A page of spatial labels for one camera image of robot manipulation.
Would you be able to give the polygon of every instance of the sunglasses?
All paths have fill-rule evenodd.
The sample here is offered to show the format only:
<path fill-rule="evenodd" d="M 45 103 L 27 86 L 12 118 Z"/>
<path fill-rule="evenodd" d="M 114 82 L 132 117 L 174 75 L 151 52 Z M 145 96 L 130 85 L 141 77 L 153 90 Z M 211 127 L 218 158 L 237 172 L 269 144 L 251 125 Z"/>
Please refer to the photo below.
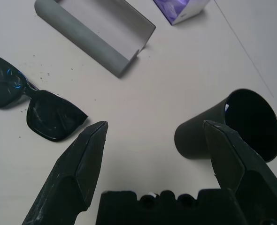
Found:
<path fill-rule="evenodd" d="M 31 101 L 27 124 L 40 136 L 61 141 L 84 123 L 87 115 L 62 97 L 38 90 L 14 66 L 0 58 L 0 108 L 17 101 L 22 95 Z"/>

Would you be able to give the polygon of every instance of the black cup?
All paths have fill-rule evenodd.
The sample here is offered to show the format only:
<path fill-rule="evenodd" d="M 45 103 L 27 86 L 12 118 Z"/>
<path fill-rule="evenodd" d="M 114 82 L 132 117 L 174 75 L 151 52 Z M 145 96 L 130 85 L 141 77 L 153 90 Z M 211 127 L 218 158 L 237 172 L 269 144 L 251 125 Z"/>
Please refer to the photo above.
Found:
<path fill-rule="evenodd" d="M 202 126 L 205 120 L 236 130 L 266 162 L 277 156 L 277 117 L 266 100 L 254 91 L 236 90 L 219 104 L 181 124 L 174 140 L 182 156 L 209 158 Z"/>

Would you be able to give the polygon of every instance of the white table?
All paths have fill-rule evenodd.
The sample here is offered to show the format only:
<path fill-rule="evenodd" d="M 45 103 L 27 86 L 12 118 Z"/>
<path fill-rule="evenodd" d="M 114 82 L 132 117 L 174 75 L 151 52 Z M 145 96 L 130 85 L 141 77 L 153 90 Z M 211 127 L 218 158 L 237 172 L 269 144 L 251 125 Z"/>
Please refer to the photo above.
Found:
<path fill-rule="evenodd" d="M 94 199 L 77 225 L 95 223 L 105 190 L 133 190 L 140 198 L 170 189 L 197 197 L 200 189 L 218 188 L 210 161 L 183 158 L 174 132 L 233 90 L 258 92 L 277 114 L 277 100 L 214 1 L 174 27 L 151 0 L 129 3 L 157 28 L 118 79 L 36 16 L 34 0 L 0 0 L 0 57 L 38 88 L 77 105 L 90 124 L 109 123 Z M 57 158 L 81 131 L 60 143 L 40 137 L 26 124 L 28 104 L 0 110 L 0 225 L 23 222 Z M 277 158 L 269 166 L 277 176 Z"/>

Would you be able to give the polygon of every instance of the black plastic part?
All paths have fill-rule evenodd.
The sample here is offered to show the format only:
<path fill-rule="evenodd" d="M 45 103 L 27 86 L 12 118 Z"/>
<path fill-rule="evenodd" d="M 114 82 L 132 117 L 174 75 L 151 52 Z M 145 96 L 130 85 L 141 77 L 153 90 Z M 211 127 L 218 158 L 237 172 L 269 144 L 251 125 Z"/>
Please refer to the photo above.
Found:
<path fill-rule="evenodd" d="M 65 150 L 32 205 L 23 225 L 73 225 L 90 207 L 97 185 L 107 122 L 87 127 Z"/>
<path fill-rule="evenodd" d="M 163 191 L 156 198 L 146 195 L 137 201 L 131 191 L 105 192 L 101 195 L 96 225 L 248 224 L 229 189 L 202 190 L 197 200 L 190 195 L 179 198 L 176 200 L 171 191 Z M 186 198 L 193 204 L 188 205 Z"/>
<path fill-rule="evenodd" d="M 277 178 L 265 161 L 228 126 L 205 121 L 204 130 L 216 178 L 236 193 L 249 224 L 277 222 Z"/>
<path fill-rule="evenodd" d="M 174 139 L 182 156 L 209 158 L 202 128 L 204 120 L 225 124 L 238 131 L 266 162 L 277 156 L 277 117 L 270 105 L 254 91 L 236 90 L 219 104 L 181 124 Z"/>

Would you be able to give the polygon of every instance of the purple box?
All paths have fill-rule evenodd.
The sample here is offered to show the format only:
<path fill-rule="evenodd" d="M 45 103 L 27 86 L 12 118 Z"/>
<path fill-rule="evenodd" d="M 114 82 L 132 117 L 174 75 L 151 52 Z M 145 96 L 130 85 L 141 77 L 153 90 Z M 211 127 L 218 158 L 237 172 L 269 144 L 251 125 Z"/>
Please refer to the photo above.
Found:
<path fill-rule="evenodd" d="M 197 15 L 209 0 L 154 0 L 171 25 Z"/>

